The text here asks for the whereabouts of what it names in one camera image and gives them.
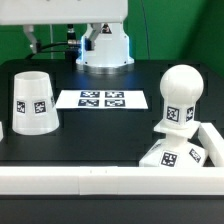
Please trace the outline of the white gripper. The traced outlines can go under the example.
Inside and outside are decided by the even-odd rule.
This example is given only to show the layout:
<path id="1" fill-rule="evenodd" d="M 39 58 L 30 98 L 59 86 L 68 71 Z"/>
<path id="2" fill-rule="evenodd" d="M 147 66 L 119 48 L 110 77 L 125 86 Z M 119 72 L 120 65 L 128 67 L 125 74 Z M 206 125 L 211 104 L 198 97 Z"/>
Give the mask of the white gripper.
<path id="1" fill-rule="evenodd" d="M 0 0 L 0 25 L 24 25 L 23 32 L 34 54 L 41 42 L 33 25 L 83 24 L 86 51 L 92 51 L 103 22 L 119 23 L 128 15 L 128 0 Z"/>

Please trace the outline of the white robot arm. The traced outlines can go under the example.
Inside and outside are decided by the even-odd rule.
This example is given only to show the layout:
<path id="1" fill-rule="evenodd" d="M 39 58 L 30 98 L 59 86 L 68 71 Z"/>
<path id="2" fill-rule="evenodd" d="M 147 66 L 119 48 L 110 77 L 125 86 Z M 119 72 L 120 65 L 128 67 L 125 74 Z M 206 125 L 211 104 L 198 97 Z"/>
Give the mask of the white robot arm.
<path id="1" fill-rule="evenodd" d="M 69 43 L 81 47 L 77 68 L 95 74 L 115 74 L 133 65 L 123 29 L 127 15 L 128 0 L 0 0 L 0 25 L 21 25 L 33 52 L 38 51 L 36 25 L 85 24 L 82 38 Z"/>

